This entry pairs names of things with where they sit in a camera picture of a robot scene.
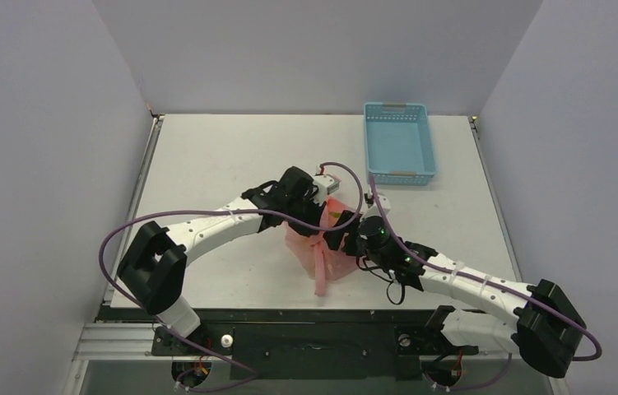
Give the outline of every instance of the pink plastic bag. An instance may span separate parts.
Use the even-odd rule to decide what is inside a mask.
[[[326,203],[321,215],[322,227],[334,226],[342,211],[350,209],[332,197],[328,197]],[[348,257],[341,251],[332,251],[328,248],[323,239],[323,232],[304,237],[294,232],[286,223],[285,227],[287,247],[296,255],[306,272],[316,279],[316,295],[326,295],[326,281],[343,278],[357,268],[354,257]]]

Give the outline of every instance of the gray wall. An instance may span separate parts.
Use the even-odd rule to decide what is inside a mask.
[[[545,1],[480,120],[525,280],[563,286],[605,347],[570,387],[617,394],[618,2]]]
[[[0,393],[61,391],[150,126],[90,1],[0,2]]]
[[[541,0],[94,0],[157,113],[477,114]]]

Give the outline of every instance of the blue basket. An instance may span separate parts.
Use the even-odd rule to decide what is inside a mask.
[[[436,172],[427,109],[417,103],[366,103],[367,171],[377,184],[427,185]]]

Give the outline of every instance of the robotic arm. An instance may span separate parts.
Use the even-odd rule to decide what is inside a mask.
[[[231,240],[262,232],[284,221],[273,214],[238,214],[238,211],[272,210],[318,225],[326,198],[339,188],[339,184],[340,180],[331,175],[311,176],[291,167],[279,181],[251,188],[217,210],[233,211],[231,215],[201,217],[167,227],[148,222],[133,238],[117,275],[149,314],[157,315],[183,337],[190,337],[200,326],[200,318],[180,295],[187,265]],[[341,249],[347,255],[368,259],[404,286],[447,295],[487,313],[440,306],[426,327],[444,335],[452,346],[519,352],[531,367],[543,374],[556,378],[565,376],[582,334],[530,302],[490,284],[504,284],[530,299],[540,300],[585,328],[558,286],[545,280],[538,286],[506,281],[466,267],[424,245],[405,241],[406,247],[417,257],[451,272],[426,269],[414,262],[391,237],[374,204],[375,198],[388,212],[390,206],[385,196],[368,195],[367,211],[364,214],[344,211],[336,227],[354,216],[358,221],[324,233],[330,249]],[[290,223],[290,227],[304,236],[318,233],[294,223]],[[473,281],[464,273],[485,278],[485,281],[483,284]]]

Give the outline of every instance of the white table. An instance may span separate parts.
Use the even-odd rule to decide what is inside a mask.
[[[433,247],[468,266],[515,279],[476,142],[466,117],[430,117],[438,173],[424,188],[379,188],[392,203],[389,219],[404,239]],[[334,160],[366,185],[361,115],[168,114],[158,136],[136,216],[178,209],[217,209],[248,188],[279,179],[296,165],[312,173]],[[355,206],[357,189],[343,179],[337,197]],[[169,225],[185,217],[165,218]],[[237,239],[188,268],[183,294],[193,307],[216,309],[466,308],[449,297],[409,289],[391,305],[386,284],[355,271],[314,295],[314,280],[284,244],[282,227]],[[399,289],[392,287],[397,299]],[[115,308],[134,307],[119,293]]]

